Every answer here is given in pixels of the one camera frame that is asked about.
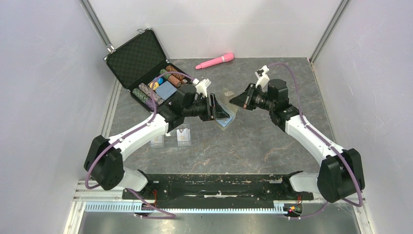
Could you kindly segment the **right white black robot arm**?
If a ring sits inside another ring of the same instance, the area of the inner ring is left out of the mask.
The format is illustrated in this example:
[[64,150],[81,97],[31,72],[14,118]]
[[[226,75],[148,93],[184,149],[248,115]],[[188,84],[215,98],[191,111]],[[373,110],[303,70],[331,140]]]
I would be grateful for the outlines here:
[[297,172],[289,176],[281,186],[282,195],[294,199],[301,192],[320,194],[327,202],[350,202],[356,194],[361,207],[362,190],[365,188],[360,153],[344,149],[317,130],[302,111],[290,104],[286,82],[272,79],[263,91],[260,85],[249,84],[245,91],[230,101],[245,110],[267,110],[274,125],[297,140],[318,162],[318,173]]

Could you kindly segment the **clear acrylic card stand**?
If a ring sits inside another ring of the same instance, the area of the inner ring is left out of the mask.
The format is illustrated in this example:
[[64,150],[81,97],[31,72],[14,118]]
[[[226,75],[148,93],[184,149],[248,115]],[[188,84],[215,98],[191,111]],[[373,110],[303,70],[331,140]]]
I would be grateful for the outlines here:
[[164,134],[163,135],[164,136],[164,143],[162,145],[160,145],[160,144],[151,145],[151,143],[149,142],[149,146],[153,149],[191,146],[192,145],[191,137],[190,137],[190,143],[184,144],[184,145],[178,144],[176,130],[181,129],[181,128],[189,128],[190,129],[190,124],[189,123],[184,123],[184,124],[178,126],[176,129],[170,131],[169,133]]

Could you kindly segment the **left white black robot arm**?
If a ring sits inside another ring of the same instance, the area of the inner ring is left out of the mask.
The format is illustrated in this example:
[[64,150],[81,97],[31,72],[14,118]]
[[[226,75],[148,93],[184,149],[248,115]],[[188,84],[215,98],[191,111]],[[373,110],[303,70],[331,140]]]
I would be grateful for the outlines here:
[[170,99],[154,107],[153,114],[143,122],[110,138],[95,137],[84,163],[85,180],[93,178],[105,191],[119,186],[134,190],[140,198],[150,197],[153,185],[148,182],[149,178],[140,170],[125,167],[124,161],[154,138],[176,129],[187,117],[211,121],[227,119],[230,115],[213,93],[205,96],[198,93],[195,86],[183,84]]

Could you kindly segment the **beige leather card holder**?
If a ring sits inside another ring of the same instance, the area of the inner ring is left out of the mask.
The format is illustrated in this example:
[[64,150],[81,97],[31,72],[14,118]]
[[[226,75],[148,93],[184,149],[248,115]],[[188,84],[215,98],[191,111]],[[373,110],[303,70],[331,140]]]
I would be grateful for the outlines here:
[[218,103],[223,108],[223,110],[229,115],[228,118],[216,120],[218,126],[224,131],[233,122],[236,117],[236,113],[239,109],[237,105],[230,103],[230,100],[235,98],[237,95],[226,88],[220,93],[217,98]]

